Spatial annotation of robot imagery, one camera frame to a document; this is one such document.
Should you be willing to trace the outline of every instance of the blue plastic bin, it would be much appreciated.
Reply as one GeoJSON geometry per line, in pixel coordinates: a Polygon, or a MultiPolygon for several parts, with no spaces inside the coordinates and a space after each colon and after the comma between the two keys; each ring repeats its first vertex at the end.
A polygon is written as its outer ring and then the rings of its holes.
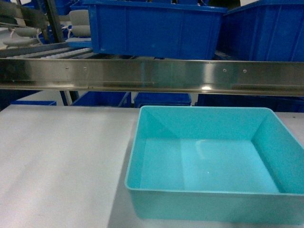
{"type": "Polygon", "coordinates": [[[212,59],[225,8],[84,0],[96,53],[212,59]]]}
{"type": "Polygon", "coordinates": [[[270,109],[144,106],[125,185],[144,219],[303,224],[303,180],[270,109]]]}
{"type": "Polygon", "coordinates": [[[265,107],[274,112],[304,112],[304,99],[288,96],[203,95],[197,106],[265,107]]]}
{"type": "Polygon", "coordinates": [[[87,92],[75,100],[72,106],[111,106],[129,108],[130,92],[87,92]]]}
{"type": "Polygon", "coordinates": [[[57,13],[58,15],[67,15],[71,11],[71,3],[68,3],[64,6],[57,6],[57,13]]]}
{"type": "Polygon", "coordinates": [[[190,94],[174,93],[137,93],[134,98],[134,107],[140,108],[144,105],[179,105],[190,106],[190,94]]]}
{"type": "Polygon", "coordinates": [[[56,101],[12,101],[11,105],[50,105],[56,106],[56,101]]]}
{"type": "Polygon", "coordinates": [[[78,1],[76,3],[74,3],[73,5],[71,5],[71,10],[88,10],[88,6],[87,5],[83,5],[82,1],[78,1]]]}
{"type": "Polygon", "coordinates": [[[259,0],[223,17],[219,51],[240,60],[304,61],[304,1],[259,0]]]}

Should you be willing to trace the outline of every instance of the teal plastic tray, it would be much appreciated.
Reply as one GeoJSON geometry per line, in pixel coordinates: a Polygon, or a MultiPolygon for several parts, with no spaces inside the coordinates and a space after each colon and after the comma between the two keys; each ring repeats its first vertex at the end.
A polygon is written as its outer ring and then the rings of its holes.
{"type": "Polygon", "coordinates": [[[140,218],[304,223],[304,148],[267,108],[142,107],[125,185],[140,218]]]}

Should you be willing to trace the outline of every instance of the metal rail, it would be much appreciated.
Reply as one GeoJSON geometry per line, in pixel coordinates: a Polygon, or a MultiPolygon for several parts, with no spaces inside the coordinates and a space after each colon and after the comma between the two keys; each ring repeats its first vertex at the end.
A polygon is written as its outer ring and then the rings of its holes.
{"type": "Polygon", "coordinates": [[[304,63],[0,59],[0,88],[304,96],[304,63]]]}

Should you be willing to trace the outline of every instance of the roller conveyor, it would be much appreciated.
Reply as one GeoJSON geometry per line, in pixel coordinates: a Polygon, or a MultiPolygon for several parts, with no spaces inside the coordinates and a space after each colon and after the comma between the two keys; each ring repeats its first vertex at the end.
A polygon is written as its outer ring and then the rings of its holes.
{"type": "Polygon", "coordinates": [[[155,59],[67,43],[0,51],[0,88],[304,95],[304,63],[155,59]]]}

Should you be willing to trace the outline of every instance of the table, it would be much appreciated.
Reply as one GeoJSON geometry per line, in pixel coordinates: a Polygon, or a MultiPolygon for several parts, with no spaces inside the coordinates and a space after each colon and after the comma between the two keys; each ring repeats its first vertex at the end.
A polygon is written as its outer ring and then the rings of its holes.
{"type": "MultiPolygon", "coordinates": [[[[0,112],[0,227],[303,227],[139,219],[124,186],[138,114],[32,105],[0,112]]],[[[304,114],[278,116],[304,144],[304,114]]]]}

